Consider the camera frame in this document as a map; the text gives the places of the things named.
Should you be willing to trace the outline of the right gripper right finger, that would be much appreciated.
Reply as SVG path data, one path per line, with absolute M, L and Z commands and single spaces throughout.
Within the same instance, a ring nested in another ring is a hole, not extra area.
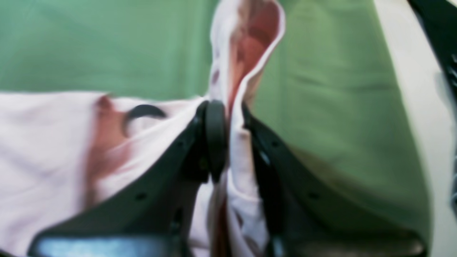
M 266 257 L 425 257 L 411 229 L 325 185 L 242 104 L 270 239 Z

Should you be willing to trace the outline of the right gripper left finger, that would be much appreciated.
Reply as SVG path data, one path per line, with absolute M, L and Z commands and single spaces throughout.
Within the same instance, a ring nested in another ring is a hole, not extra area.
M 191 257 L 199 187 L 218 182 L 227 153 L 225 108 L 203 101 L 165 153 L 103 203 L 40 232 L 30 257 Z

